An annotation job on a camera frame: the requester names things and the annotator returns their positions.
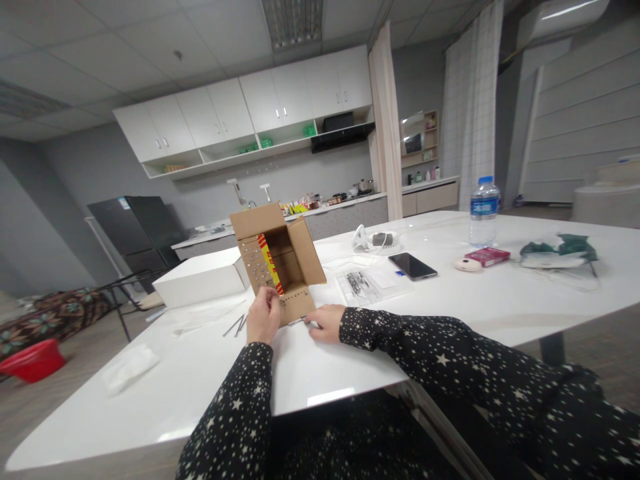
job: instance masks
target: red box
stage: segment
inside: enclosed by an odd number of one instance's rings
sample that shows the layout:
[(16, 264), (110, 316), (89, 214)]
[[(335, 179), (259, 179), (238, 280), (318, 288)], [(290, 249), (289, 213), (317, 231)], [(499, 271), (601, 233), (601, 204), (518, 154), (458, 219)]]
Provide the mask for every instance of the red box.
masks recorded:
[(478, 260), (478, 262), (482, 263), (483, 267), (490, 267), (492, 265), (505, 262), (509, 260), (510, 257), (511, 254), (509, 252), (505, 252), (504, 250), (492, 249), (490, 247), (484, 248), (482, 250), (476, 250), (475, 252), (471, 252), (465, 255), (465, 258)]

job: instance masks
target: bottle label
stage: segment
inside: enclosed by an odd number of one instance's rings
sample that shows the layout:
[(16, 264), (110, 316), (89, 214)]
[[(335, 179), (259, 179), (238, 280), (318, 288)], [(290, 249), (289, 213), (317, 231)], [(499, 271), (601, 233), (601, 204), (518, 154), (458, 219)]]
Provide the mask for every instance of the bottle label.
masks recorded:
[(499, 197), (471, 199), (472, 215), (493, 215), (498, 213)]

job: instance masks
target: refrigerator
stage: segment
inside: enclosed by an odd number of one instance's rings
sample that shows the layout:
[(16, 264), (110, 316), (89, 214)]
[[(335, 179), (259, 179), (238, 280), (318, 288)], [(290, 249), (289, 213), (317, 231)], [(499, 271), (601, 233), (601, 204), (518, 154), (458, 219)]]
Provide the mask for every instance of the refrigerator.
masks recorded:
[[(160, 197), (120, 197), (87, 206), (132, 272), (171, 268), (180, 260), (172, 245), (185, 236)], [(163, 273), (142, 279), (147, 293)]]

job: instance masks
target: patterned blanket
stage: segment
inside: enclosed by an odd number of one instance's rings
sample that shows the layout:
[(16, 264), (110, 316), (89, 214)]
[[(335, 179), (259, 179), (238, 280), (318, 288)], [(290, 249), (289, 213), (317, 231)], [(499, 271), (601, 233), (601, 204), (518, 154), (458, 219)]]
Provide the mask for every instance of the patterned blanket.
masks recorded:
[(0, 361), (42, 340), (63, 342), (112, 309), (102, 293), (90, 288), (52, 293), (34, 306), (37, 311), (0, 325)]

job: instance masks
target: curtain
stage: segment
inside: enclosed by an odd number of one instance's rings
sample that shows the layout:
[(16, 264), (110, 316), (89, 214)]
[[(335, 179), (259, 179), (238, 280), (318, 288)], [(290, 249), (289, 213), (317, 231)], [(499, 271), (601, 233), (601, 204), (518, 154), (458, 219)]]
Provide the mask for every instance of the curtain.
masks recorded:
[(380, 29), (369, 54), (375, 130), (369, 136), (371, 170), (377, 191), (387, 192), (389, 221), (402, 218), (400, 126), (391, 59), (390, 22)]
[(444, 177), (460, 175), (463, 211), (478, 178), (493, 175), (502, 17), (503, 0), (494, 0), (446, 52), (441, 168)]

